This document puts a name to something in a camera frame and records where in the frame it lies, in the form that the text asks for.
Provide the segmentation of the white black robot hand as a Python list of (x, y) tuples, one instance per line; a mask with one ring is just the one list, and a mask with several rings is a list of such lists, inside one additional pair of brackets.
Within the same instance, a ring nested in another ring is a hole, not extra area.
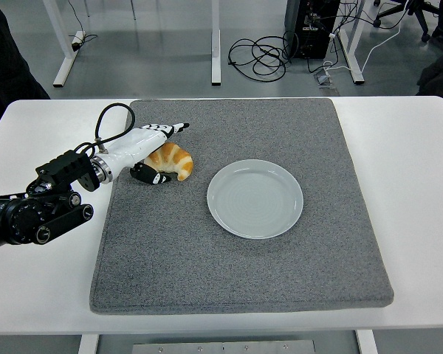
[(143, 161), (171, 136), (189, 126), (189, 123), (149, 124), (131, 129), (126, 135), (112, 142), (105, 152), (96, 153), (91, 158), (99, 182), (102, 184), (112, 182), (124, 168), (133, 167)]

